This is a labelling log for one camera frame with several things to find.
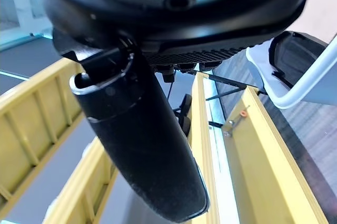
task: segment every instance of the yellow wooden frame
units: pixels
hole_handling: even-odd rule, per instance
[[[197,73],[192,86],[192,104],[189,112],[191,129],[189,143],[193,156],[200,168],[210,197],[210,208],[207,213],[190,220],[192,224],[219,224],[219,209],[215,189],[209,122],[206,113],[204,77]]]
[[[240,223],[328,223],[280,133],[247,87],[229,120],[248,117],[224,136]],[[230,125],[223,126],[228,131]]]
[[[80,70],[61,59],[0,96],[0,219],[83,118],[68,86]]]
[[[117,174],[96,137],[43,223],[99,223]]]

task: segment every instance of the gray floor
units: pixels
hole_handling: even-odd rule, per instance
[[[52,46],[52,41],[40,38],[1,52],[0,71],[31,77],[59,59],[60,57]],[[163,82],[160,74],[156,76],[167,95],[170,85]],[[193,79],[192,75],[176,73],[176,81],[169,98],[173,108],[178,107],[184,95],[191,92]],[[0,75],[1,94],[22,81]],[[84,148],[91,142],[94,135],[88,123],[85,120],[82,121],[24,193],[6,220],[20,224],[41,223],[48,206],[58,196],[79,162]],[[112,219],[114,224],[169,223],[144,204],[122,176],[119,176],[116,181],[101,223],[110,224]]]
[[[256,84],[245,51],[224,61],[214,74]],[[217,87],[219,93],[234,89],[224,84]],[[241,95],[242,91],[221,98],[226,117]],[[337,223],[337,107],[301,101],[295,107],[279,110],[268,96],[260,97],[329,222]]]

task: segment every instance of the wooden rung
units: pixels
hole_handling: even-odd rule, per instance
[[[70,126],[73,123],[73,120],[72,120],[72,118],[70,116],[70,113],[69,113],[69,110],[68,110],[68,102],[67,102],[64,86],[62,86],[61,77],[59,75],[56,76],[55,79],[56,79],[58,91],[60,93],[61,103],[62,103],[62,107],[63,107],[63,113],[64,113],[64,116],[67,120],[68,125]]]
[[[90,192],[88,190],[84,192],[83,206],[84,211],[86,212],[87,217],[89,218],[89,221],[93,222],[95,219],[94,205],[91,201]]]
[[[39,109],[42,113],[42,117],[44,119],[44,123],[46,124],[46,128],[48,130],[51,141],[52,141],[52,143],[55,144],[57,142],[56,133],[55,133],[53,127],[52,127],[52,123],[51,123],[51,120],[50,120],[49,115],[47,113],[47,109],[46,109],[46,107],[43,103],[41,92],[39,90],[37,90],[34,95],[35,95],[35,99],[36,99],[36,102],[38,104],[38,107],[39,107]]]
[[[0,195],[2,195],[7,201],[9,201],[12,197],[12,194],[3,185],[0,185]]]
[[[21,143],[23,149],[25,150],[27,157],[30,159],[32,165],[37,166],[39,163],[39,159],[37,155],[34,153],[27,137],[23,134],[22,130],[17,125],[14,114],[11,111],[8,111],[6,116],[15,135],[17,136],[18,141]]]

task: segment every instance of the black cable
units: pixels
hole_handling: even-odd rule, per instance
[[[170,94],[171,94],[171,90],[172,90],[172,86],[173,86],[173,82],[171,82],[170,90],[168,90],[167,100],[169,100],[169,97],[170,97]]]

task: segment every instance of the black plastic housing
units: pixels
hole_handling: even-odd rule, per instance
[[[216,0],[169,11],[123,0],[44,0],[53,25],[91,47],[108,48],[121,35],[151,66],[228,59],[269,40],[302,12],[305,0]]]

